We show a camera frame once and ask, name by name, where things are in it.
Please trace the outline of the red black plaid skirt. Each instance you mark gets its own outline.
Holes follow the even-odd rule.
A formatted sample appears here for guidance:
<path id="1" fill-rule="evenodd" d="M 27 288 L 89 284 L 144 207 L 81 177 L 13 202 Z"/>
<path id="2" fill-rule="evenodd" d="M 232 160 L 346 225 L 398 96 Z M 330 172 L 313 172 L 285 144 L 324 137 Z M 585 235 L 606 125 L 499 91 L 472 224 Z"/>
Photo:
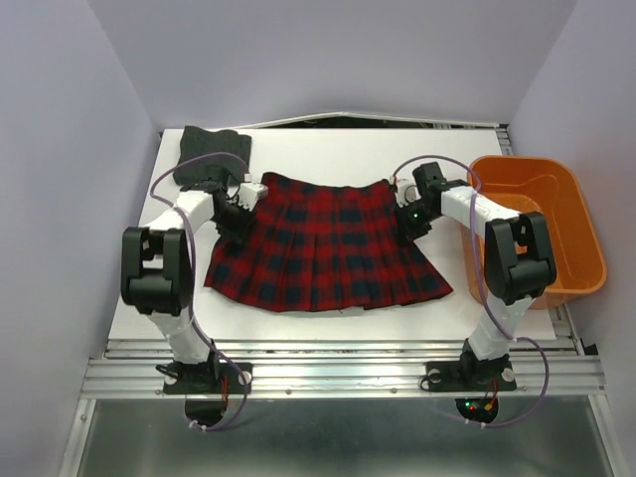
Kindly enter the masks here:
<path id="1" fill-rule="evenodd" d="M 451 293 L 418 246 L 399 241 L 388 180 L 335 187 L 267 172 L 262 182 L 268 195 L 247 238 L 217 240 L 206 287 L 272 312 L 405 306 Z"/>

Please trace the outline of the dark grey dotted skirt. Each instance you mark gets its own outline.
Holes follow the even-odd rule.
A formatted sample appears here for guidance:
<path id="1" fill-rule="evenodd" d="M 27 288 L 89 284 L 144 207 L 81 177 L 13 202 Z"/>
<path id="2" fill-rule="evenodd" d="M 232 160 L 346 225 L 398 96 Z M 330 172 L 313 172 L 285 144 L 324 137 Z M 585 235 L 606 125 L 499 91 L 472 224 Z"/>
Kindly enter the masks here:
<path id="1" fill-rule="evenodd" d="M 197 162 L 179 168 L 173 179 L 179 186 L 190 186 L 211 180 L 215 173 L 229 172 L 229 186 L 238 185 L 248 171 L 252 137 L 235 130 L 212 132 L 187 125 L 180 141 L 179 164 L 205 156 Z"/>

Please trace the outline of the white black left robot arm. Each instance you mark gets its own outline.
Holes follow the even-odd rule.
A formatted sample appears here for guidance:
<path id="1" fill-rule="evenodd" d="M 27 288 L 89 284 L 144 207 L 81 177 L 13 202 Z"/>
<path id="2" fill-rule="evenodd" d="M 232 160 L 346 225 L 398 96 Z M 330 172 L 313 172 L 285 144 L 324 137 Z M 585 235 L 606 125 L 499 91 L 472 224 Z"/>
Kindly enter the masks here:
<path id="1" fill-rule="evenodd" d="M 150 191 L 168 207 L 143 227 L 122 235 L 120 295 L 147 317 L 167 340 L 173 363 L 160 369 L 173 380 L 187 380 L 198 391 L 213 390 L 221 379 L 219 351 L 194 313 L 195 233 L 207 222 L 222 239 L 246 241 L 256 204 L 267 196 L 265 185 L 245 174 L 237 179 L 225 167 L 180 187 L 173 202 Z"/>

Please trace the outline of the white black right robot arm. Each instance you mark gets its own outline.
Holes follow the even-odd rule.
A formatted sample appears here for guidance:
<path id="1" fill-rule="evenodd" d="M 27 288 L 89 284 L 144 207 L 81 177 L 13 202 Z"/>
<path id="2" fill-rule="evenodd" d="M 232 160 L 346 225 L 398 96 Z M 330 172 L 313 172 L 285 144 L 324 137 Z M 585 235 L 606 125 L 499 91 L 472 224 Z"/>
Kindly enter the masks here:
<path id="1" fill-rule="evenodd" d="M 397 166 L 390 176 L 404 237 L 412 240 L 439 218 L 469 231 L 474 274 L 484 309 L 466 339 L 457 364 L 460 382 L 479 388 L 493 376 L 492 362 L 525 338 L 523 317 L 557 279 L 546 218 L 522 213 L 482 194 L 483 181 L 470 166 L 440 155 L 422 155 Z"/>

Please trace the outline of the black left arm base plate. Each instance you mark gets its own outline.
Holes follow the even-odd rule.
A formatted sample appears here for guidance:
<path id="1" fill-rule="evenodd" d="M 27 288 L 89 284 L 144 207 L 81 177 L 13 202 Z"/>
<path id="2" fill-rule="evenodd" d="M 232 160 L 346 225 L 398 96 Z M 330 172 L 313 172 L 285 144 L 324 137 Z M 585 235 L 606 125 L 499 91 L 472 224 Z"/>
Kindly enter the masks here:
<path id="1" fill-rule="evenodd" d="M 242 394 L 244 384 L 228 363 L 185 365 L 160 364 L 155 370 L 164 378 L 163 393 L 169 396 Z"/>

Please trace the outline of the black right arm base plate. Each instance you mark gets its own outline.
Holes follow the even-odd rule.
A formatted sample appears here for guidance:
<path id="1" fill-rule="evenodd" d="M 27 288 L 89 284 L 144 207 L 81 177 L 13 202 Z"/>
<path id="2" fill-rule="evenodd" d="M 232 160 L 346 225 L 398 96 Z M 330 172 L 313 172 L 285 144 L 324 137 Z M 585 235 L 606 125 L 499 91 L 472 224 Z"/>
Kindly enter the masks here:
<path id="1" fill-rule="evenodd" d="M 518 386 L 508 358 L 433 361 L 424 364 L 419 387 L 431 393 L 512 392 Z"/>

